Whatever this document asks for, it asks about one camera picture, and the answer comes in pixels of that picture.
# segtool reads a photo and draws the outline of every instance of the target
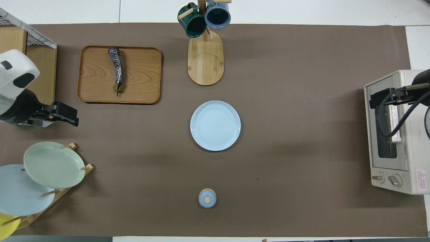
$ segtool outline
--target blue mug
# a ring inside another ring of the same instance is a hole
[[[208,27],[213,29],[222,29],[230,23],[230,13],[228,12],[228,3],[214,3],[209,0],[209,6],[206,9],[205,21]]]

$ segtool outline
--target yellow plate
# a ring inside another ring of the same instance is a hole
[[[16,228],[18,228],[21,219],[8,223],[6,225],[1,225],[3,222],[9,221],[16,216],[9,216],[5,214],[0,214],[0,241],[9,237],[13,232],[15,232]]]

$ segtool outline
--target mug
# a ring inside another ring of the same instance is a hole
[[[206,31],[207,25],[205,17],[199,13],[195,3],[189,3],[187,6],[181,8],[178,12],[178,16],[189,9],[193,9],[193,12],[181,19],[178,19],[178,21],[184,28],[188,37],[197,38]]]
[[[228,3],[214,3],[209,0],[209,6],[206,9],[206,24],[213,29],[222,29],[230,23],[230,13],[228,12]]]

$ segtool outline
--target warning triangle symbol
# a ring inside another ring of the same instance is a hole
[[[422,172],[418,172],[418,179],[421,179],[422,177],[424,176],[424,173],[422,173]]]

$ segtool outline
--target black metal mesh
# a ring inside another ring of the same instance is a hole
[[[0,25],[13,25],[13,26],[15,26],[13,23],[11,23],[9,20],[4,18],[3,16],[0,16]],[[27,46],[32,46],[32,45],[45,45],[45,44],[44,44],[44,42],[33,37],[31,34],[27,33]]]

